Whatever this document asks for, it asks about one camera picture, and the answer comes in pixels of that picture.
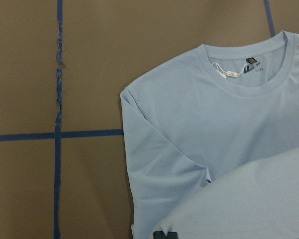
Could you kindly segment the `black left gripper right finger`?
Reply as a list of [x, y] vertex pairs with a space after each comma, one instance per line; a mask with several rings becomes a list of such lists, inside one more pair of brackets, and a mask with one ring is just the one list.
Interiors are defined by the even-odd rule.
[[167, 239], [179, 239], [178, 233], [177, 232], [168, 232]]

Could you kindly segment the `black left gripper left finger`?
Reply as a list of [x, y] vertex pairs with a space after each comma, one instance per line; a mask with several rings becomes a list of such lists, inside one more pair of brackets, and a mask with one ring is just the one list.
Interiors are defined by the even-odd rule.
[[167, 236], [163, 231], [153, 232], [153, 239], [167, 239]]

